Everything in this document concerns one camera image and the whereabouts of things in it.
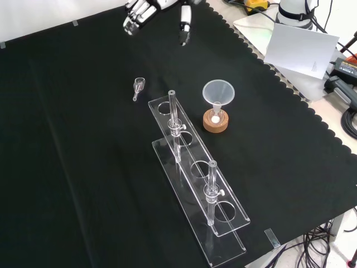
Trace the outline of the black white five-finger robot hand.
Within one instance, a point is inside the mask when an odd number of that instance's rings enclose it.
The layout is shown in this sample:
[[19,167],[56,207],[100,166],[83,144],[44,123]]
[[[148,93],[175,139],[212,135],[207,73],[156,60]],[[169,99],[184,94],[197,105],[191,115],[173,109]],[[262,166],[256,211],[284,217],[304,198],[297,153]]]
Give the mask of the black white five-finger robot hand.
[[157,0],[157,1],[128,1],[125,4],[127,16],[123,22],[124,31],[130,35],[135,35],[154,16],[173,6],[181,5],[179,43],[185,46],[189,42],[191,31],[192,10],[191,6],[199,4],[199,0]]

